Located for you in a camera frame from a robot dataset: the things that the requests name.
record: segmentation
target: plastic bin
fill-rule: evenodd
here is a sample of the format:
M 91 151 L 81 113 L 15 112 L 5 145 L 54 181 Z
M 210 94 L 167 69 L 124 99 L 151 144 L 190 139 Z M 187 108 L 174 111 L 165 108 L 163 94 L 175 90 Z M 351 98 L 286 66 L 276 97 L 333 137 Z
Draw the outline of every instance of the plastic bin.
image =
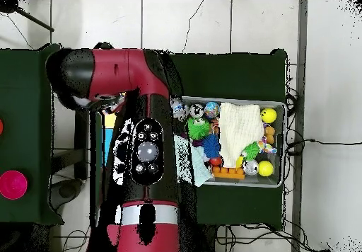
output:
M 229 102 L 235 105 L 249 105 L 257 104 L 260 106 L 260 110 L 264 108 L 273 108 L 276 111 L 277 118 L 270 125 L 275 129 L 275 143 L 274 146 L 277 149 L 276 154 L 262 153 L 258 154 L 256 161 L 263 160 L 270 161 L 274 167 L 274 172 L 269 177 L 264 177 L 259 174 L 255 176 L 245 175 L 245 179 L 233 182 L 229 178 L 212 178 L 205 182 L 203 185 L 235 185 L 235 186 L 249 186 L 260 188 L 276 188 L 283 183 L 284 179 L 284 159 L 286 152 L 286 128 L 287 128 L 287 108 L 282 102 L 274 101 L 248 101 L 248 100 L 236 100 L 236 99 L 217 99 L 217 98 L 202 98 L 202 97 L 182 97 L 182 100 L 187 105 L 195 103 L 205 105 L 209 101 L 217 102 L 219 105 L 222 102 Z

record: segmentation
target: green spiky ball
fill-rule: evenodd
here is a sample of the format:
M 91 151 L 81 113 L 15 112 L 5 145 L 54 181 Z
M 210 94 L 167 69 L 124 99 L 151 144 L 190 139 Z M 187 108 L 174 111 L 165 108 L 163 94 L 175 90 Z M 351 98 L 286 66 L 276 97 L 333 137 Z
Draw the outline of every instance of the green spiky ball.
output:
M 201 118 L 189 118 L 187 120 L 189 128 L 189 137 L 191 139 L 202 139 L 209 134 L 210 123 Z
M 259 153 L 260 149 L 257 146 L 257 143 L 251 143 L 250 145 L 247 145 L 245 149 L 242 152 L 242 155 L 245 157 L 247 161 L 252 161 L 255 159 Z

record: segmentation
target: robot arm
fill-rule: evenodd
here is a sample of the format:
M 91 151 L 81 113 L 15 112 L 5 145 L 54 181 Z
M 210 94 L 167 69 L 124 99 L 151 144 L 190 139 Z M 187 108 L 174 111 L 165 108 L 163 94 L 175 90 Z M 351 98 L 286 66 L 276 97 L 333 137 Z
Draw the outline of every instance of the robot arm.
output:
M 113 102 L 121 92 L 139 92 L 132 104 L 126 103 L 127 119 L 121 130 L 127 144 L 115 150 L 114 171 L 122 174 L 120 184 L 126 192 L 119 205 L 117 252 L 178 252 L 170 93 L 158 53 L 63 49 L 47 60 L 47 75 L 56 93 L 68 101 L 89 101 L 93 107 L 88 108 L 93 109 Z

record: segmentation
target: metal pole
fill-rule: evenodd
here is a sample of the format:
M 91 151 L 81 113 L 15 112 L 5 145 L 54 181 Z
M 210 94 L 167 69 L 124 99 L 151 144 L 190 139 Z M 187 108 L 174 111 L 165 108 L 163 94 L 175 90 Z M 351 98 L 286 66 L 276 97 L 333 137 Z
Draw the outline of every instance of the metal pole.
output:
M 25 11 L 23 11 L 20 8 L 16 8 L 15 12 L 17 12 L 18 14 L 28 18 L 29 20 L 33 21 L 34 23 L 37 23 L 38 25 L 48 29 L 51 32 L 54 32 L 54 28 L 48 26 L 47 24 L 43 23 L 42 21 L 39 21 L 38 19 L 34 18 L 33 16 L 31 16 L 29 13 L 26 13 Z
M 307 50 L 307 10 L 308 0 L 299 0 L 299 29 L 298 29 L 298 58 L 297 58 L 297 79 L 296 89 L 298 92 L 298 107 L 296 108 L 296 131 L 303 136 L 304 132 L 304 89 L 305 89 L 305 57 Z M 301 138 L 296 135 L 295 141 Z M 296 152 L 302 151 L 302 144 L 294 149 Z M 302 203 L 302 168 L 303 155 L 294 156 L 294 191 L 293 191 L 293 211 L 292 211 L 292 235 L 296 240 L 292 240 L 294 248 L 291 252 L 299 252 L 301 203 Z

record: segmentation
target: pink lid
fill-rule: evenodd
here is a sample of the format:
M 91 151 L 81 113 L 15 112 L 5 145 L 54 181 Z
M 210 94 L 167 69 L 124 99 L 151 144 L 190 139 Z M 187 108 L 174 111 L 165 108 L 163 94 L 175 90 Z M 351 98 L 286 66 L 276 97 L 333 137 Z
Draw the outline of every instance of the pink lid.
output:
M 7 171 L 0 176 L 0 193 L 7 199 L 23 197 L 27 187 L 28 181 L 19 171 Z

